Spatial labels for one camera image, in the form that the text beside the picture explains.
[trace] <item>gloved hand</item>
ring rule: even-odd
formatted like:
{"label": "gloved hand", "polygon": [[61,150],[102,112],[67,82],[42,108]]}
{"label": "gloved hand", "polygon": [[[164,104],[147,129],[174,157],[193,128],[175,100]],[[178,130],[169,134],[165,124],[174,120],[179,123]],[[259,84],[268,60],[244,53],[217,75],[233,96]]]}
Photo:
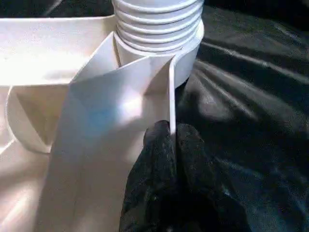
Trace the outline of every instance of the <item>gloved hand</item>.
{"label": "gloved hand", "polygon": [[127,180],[119,232],[250,232],[233,188],[197,130],[185,124],[177,129],[176,148],[167,121],[146,131]]}

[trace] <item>white ribbed tube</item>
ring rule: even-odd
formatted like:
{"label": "white ribbed tube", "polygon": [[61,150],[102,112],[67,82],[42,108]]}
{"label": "white ribbed tube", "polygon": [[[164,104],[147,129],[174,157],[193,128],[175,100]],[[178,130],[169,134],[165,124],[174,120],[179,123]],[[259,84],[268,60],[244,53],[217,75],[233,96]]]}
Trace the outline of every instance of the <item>white ribbed tube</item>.
{"label": "white ribbed tube", "polygon": [[117,33],[136,50],[180,50],[197,32],[204,0],[112,0]]}

